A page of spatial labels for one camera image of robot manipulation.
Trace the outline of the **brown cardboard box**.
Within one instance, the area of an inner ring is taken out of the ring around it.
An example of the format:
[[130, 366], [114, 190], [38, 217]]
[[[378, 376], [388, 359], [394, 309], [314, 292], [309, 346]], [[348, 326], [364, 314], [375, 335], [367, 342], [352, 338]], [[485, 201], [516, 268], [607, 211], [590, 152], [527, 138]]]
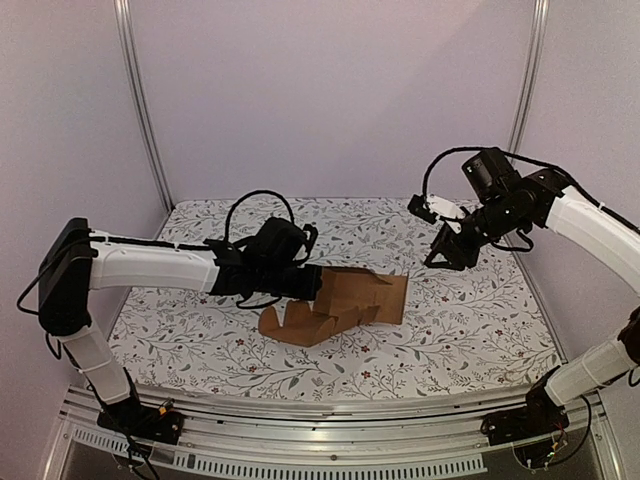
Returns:
[[318, 345], [358, 326], [403, 322], [408, 277], [364, 268], [328, 267], [313, 302], [290, 300], [284, 315], [275, 307], [259, 317], [261, 335], [300, 347]]

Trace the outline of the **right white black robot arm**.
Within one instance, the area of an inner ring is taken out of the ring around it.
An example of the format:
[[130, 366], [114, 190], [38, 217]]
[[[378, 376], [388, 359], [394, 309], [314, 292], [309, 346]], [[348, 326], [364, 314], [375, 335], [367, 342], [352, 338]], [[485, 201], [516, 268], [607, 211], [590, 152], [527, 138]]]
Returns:
[[[463, 271], [476, 265], [482, 247], [496, 246], [507, 234], [532, 250], [533, 227], [560, 235], [597, 259], [633, 291], [639, 289], [639, 229], [590, 195], [558, 165], [517, 156], [499, 147], [462, 147], [470, 154], [461, 170], [480, 202], [469, 211], [430, 193], [425, 175], [408, 210], [442, 227], [430, 245], [428, 268]], [[527, 393], [517, 427], [537, 436], [563, 407], [596, 388], [604, 388], [639, 366], [639, 313], [613, 338], [541, 378]]]

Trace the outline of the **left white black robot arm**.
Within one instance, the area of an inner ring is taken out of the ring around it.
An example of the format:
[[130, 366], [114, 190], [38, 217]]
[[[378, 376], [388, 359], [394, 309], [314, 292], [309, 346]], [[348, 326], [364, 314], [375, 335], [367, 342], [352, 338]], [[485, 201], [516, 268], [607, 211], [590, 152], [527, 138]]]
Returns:
[[236, 242], [228, 237], [202, 243], [118, 237], [93, 230], [84, 218], [71, 219], [19, 296], [35, 292], [32, 315], [55, 339], [93, 387], [103, 412], [128, 434], [141, 433], [155, 412], [141, 404], [133, 381], [94, 324], [91, 291], [119, 287], [168, 288], [238, 297], [247, 308], [254, 294], [273, 302], [312, 301], [322, 269], [308, 262], [317, 239], [311, 225], [299, 228], [270, 218], [258, 233]]

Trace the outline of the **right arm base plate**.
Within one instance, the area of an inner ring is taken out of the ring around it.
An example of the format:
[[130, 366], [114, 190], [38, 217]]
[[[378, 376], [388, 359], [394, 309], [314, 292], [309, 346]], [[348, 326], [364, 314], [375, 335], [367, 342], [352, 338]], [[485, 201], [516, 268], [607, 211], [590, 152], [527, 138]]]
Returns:
[[569, 418], [563, 409], [550, 414], [530, 406], [499, 410], [483, 417], [480, 432], [491, 446], [517, 442], [550, 434], [569, 426]]

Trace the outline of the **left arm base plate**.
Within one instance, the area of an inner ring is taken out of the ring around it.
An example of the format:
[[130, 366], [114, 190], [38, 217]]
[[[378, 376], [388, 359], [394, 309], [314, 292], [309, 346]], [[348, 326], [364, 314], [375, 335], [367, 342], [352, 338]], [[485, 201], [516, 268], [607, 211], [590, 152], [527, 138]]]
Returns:
[[135, 399], [102, 405], [97, 420], [104, 429], [169, 445], [178, 443], [184, 422], [185, 416], [173, 408], [145, 406]]

